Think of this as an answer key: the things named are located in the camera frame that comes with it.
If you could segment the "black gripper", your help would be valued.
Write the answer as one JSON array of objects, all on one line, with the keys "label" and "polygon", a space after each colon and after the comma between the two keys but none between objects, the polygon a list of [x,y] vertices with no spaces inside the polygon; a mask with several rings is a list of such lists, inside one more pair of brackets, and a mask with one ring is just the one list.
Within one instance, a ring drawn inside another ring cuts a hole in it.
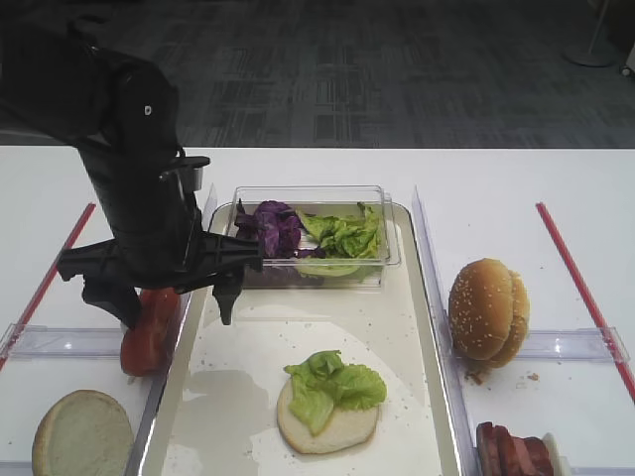
[{"label": "black gripper", "polygon": [[58,262],[65,281],[83,276],[82,299],[134,329],[142,305],[134,288],[192,291],[213,285],[220,319],[230,325],[242,293],[244,269],[259,271],[264,252],[256,241],[207,232],[194,193],[183,193],[159,174],[179,146],[122,152],[92,139],[74,147],[89,176],[112,239],[66,250]]}]

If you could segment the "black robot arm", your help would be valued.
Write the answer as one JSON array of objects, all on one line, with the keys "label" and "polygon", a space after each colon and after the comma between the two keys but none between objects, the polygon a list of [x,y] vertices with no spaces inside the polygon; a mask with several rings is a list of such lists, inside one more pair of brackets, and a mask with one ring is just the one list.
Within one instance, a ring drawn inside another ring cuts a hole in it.
[{"label": "black robot arm", "polygon": [[59,275],[82,277],[83,300],[128,327],[141,317],[138,292],[163,288],[211,288],[229,324],[264,251],[203,229],[195,193],[209,158],[179,143],[177,89],[153,63],[100,47],[74,23],[41,23],[40,7],[1,5],[1,105],[78,151],[112,232],[64,250]]}]

